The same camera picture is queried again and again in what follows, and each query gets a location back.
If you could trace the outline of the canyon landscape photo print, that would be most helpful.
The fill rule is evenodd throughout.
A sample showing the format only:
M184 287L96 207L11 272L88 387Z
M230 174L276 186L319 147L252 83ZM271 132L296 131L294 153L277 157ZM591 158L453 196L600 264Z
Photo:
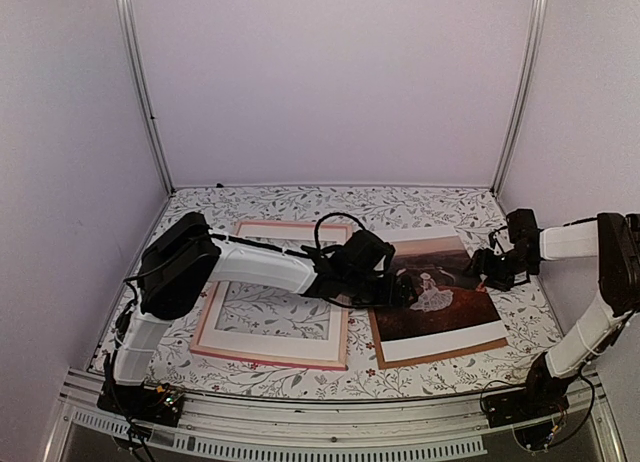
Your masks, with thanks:
M398 241L390 269L408 276L416 298L405 308L373 311L383 342L479 327L500 320L479 277L466 268L469 254L457 235Z

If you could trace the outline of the brown fibreboard backing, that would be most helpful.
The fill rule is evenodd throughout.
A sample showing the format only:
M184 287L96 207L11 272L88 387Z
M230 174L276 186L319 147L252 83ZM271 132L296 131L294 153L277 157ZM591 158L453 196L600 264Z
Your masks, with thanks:
M434 238L444 235L459 236L451 226L380 230L377 232L377 235L393 246L398 241ZM380 369L407 367L420 363L435 362L447 358L461 357L493 350L507 345L507 329L500 315L498 322L479 327L444 332L431 336L420 336L406 340L383 342L380 339L377 327L374 325L374 310L375 309L369 311L369 320L376 359Z

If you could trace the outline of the white mat board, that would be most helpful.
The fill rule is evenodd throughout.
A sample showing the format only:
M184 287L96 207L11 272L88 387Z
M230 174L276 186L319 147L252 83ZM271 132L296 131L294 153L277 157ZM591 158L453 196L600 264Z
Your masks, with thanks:
M244 282L215 282L191 341L194 354L343 370L347 312L321 299Z

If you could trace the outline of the pink wooden picture frame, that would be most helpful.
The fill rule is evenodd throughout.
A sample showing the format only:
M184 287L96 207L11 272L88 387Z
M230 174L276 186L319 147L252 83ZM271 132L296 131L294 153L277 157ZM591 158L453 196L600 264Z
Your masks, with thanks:
M312 263L303 246L343 244L348 224L316 230L310 222L243 220L235 237L218 242L222 254L190 344L194 354L265 365L343 370L348 312L308 298L303 280Z

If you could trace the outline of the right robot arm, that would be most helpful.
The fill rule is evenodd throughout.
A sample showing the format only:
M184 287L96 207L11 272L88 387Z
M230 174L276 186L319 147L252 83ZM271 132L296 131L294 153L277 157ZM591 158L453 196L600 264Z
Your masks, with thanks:
M581 370L614 345L639 311L639 216L600 212L560 226L539 227L530 208L516 209L502 226L509 245L492 231L466 267L489 288L508 292L541 272L546 263L582 268L591 297L562 339L531 364L517 409L537 418L563 396Z

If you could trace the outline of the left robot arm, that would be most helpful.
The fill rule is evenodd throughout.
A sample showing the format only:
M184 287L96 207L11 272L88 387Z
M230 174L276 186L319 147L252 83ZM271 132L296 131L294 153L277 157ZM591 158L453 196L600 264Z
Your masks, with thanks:
M411 278L391 269L394 247L359 224L342 244L320 241L297 250L215 233L190 212L142 255L138 273L124 279L133 298L118 319L115 347L104 362L111 401L128 416L148 408L142 387L168 326L188 315L208 281L243 282L323 300L340 309L405 308L418 295Z

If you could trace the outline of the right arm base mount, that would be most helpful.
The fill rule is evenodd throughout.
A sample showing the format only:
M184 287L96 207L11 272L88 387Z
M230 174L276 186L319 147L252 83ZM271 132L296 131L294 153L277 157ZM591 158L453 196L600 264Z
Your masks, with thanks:
M524 388L480 397L480 408L491 428L518 424L561 414L569 408L566 396L555 400L530 400Z

